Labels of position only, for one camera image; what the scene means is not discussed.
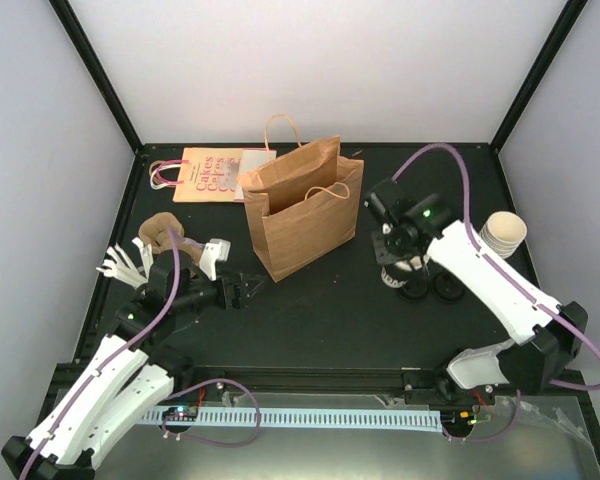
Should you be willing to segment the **black takeout coffee cup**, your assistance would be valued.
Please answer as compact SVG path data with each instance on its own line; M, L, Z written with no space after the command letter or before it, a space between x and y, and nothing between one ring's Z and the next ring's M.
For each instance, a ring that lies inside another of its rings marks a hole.
M412 280L424 280L427 276L425 270L429 259L428 255L415 256L385 265L381 269L381 280L391 289L405 287Z

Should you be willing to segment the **brown pulp cup carrier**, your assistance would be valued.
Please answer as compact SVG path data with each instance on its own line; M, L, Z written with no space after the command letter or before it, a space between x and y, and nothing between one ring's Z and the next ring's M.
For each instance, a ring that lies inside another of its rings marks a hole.
M138 237L149 245L152 253L157 255L171 249L169 231L179 236L184 235L184 227L170 212L160 212L145 220L139 227Z

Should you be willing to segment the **brown paper bag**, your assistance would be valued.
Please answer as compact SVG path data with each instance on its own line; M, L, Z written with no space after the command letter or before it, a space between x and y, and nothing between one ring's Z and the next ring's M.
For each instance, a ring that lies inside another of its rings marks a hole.
M269 156L238 176L253 250L279 282L356 234L364 162L341 155L338 135Z

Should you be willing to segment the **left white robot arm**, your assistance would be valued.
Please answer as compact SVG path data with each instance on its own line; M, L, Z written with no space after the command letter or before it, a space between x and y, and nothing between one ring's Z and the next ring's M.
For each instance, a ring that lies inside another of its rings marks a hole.
M91 479L113 446L150 408L187 397L195 387L193 361L168 345L179 317L208 307L240 309L263 277L221 272L231 244L212 239L199 261L181 251L193 240L177 233L156 254L135 238L142 264L119 246L108 248L104 276L131 286L89 364L54 410L27 436L13 436L1 455L17 479Z

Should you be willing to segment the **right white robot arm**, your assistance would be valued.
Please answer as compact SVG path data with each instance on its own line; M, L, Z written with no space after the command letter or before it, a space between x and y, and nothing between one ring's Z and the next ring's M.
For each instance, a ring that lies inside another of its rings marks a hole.
M379 225L372 235L378 264L401 279L416 260L431 260L471 291L508 334L505 341L466 349L434 379L437 396L456 403L471 389L509 384L537 394L577 356L587 323L577 303L561 305L535 288L458 218L436 194L416 202L385 179L364 205Z

